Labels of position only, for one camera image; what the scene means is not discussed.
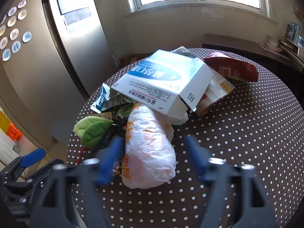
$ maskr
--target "crumpled packaging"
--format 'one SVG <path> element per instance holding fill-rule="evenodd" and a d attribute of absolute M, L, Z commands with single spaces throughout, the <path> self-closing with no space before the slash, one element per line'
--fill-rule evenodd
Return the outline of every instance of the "crumpled packaging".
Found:
<path fill-rule="evenodd" d="M 221 76 L 213 68 L 210 69 L 213 73 L 213 78 L 196 107 L 195 113 L 198 116 L 206 114 L 211 105 L 227 96 L 234 89 L 234 85 L 232 85 L 226 78 Z"/>
<path fill-rule="evenodd" d="M 204 62 L 226 78 L 245 82 L 258 82 L 259 72 L 248 62 L 241 61 L 220 52 L 212 52 L 204 58 Z"/>

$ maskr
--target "red plastic bag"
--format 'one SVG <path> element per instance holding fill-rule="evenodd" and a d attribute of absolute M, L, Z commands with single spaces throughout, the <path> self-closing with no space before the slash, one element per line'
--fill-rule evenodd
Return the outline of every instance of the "red plastic bag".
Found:
<path fill-rule="evenodd" d="M 223 77 L 239 81 L 258 82 L 259 72 L 251 63 L 241 61 L 220 52 L 213 52 L 206 58 L 205 63 Z"/>

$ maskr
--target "red cable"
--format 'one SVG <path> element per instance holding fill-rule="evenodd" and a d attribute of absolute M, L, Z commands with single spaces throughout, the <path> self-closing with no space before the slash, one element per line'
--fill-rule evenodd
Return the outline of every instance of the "red cable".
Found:
<path fill-rule="evenodd" d="M 77 159 L 77 161 L 76 161 L 76 165 L 79 165 L 79 164 L 80 164 L 81 155 L 83 154 L 83 151 L 84 151 L 85 149 L 86 149 L 86 147 L 84 146 L 84 147 L 81 149 L 80 153 L 78 154 L 78 159 Z"/>

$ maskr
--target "plastic bag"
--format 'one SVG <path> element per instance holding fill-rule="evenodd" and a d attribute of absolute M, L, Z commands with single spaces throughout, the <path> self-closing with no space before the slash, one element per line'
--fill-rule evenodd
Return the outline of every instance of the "plastic bag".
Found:
<path fill-rule="evenodd" d="M 187 113 L 185 113 L 183 119 L 169 117 L 169 120 L 171 121 L 172 125 L 183 125 L 184 123 L 186 123 L 188 121 L 188 119 L 189 119 L 189 117 L 188 117 Z"/>
<path fill-rule="evenodd" d="M 123 183 L 129 188 L 147 189 L 175 177 L 176 157 L 171 140 L 174 129 L 163 114 L 136 103 L 129 115 Z"/>

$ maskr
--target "white medicine box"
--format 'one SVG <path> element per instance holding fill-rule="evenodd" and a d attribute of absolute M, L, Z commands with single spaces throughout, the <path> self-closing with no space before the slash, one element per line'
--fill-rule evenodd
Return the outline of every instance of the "white medicine box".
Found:
<path fill-rule="evenodd" d="M 112 88 L 169 117 L 195 111 L 213 74 L 200 59 L 158 50 L 133 67 Z"/>

